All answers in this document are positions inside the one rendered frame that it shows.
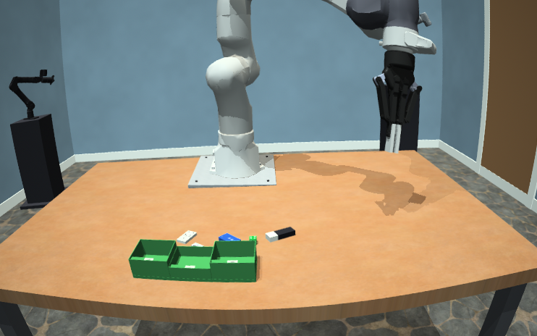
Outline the green three-compartment bin rack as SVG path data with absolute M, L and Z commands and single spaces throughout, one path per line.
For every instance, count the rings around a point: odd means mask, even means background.
M 177 246 L 176 240 L 140 239 L 128 260 L 133 278 L 256 282 L 255 245 L 254 240 L 228 240 L 213 246 Z

